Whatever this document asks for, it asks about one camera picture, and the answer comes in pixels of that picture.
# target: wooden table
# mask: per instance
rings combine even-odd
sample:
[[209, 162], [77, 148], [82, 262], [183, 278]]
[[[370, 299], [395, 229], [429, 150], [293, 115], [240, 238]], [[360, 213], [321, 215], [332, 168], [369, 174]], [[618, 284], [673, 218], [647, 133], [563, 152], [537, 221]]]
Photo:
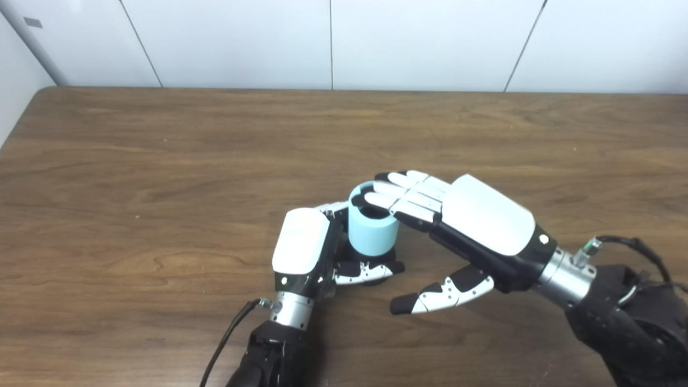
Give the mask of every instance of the wooden table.
[[[688, 96], [50, 88], [0, 152], [0, 384], [196, 386], [244, 302], [274, 294], [284, 213], [397, 169], [469, 172], [571, 251], [644, 237], [688, 280]], [[532, 293], [391, 316], [464, 264], [408, 229], [397, 249], [406, 273], [317, 306], [315, 386], [612, 383]]]

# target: robotic hand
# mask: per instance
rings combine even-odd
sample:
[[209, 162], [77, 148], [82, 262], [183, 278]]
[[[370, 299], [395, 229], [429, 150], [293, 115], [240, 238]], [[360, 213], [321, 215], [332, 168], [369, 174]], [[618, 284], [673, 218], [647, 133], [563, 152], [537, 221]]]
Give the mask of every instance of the robotic hand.
[[[642, 241], [600, 236], [568, 253], [529, 210], [470, 175], [449, 184], [418, 171], [379, 174], [352, 203], [388, 211], [470, 263], [442, 284], [395, 298], [393, 314], [457, 306], [493, 288], [532, 289], [564, 310], [618, 386], [688, 386], [688, 311], [661, 258]], [[588, 264], [606, 242], [650, 259], [663, 282], [623, 265]]]
[[343, 248], [349, 208], [348, 202], [337, 202], [287, 212], [272, 257], [277, 298], [274, 302], [255, 300], [244, 307], [220, 342], [201, 387], [233, 327], [259, 304], [271, 310], [270, 318], [251, 333], [241, 364], [227, 387], [304, 386], [306, 370], [314, 355], [306, 344], [313, 304], [332, 297], [336, 285], [374, 284], [404, 271], [403, 263], [393, 259], [384, 262], [351, 259], [352, 254], [354, 258], [374, 257]]

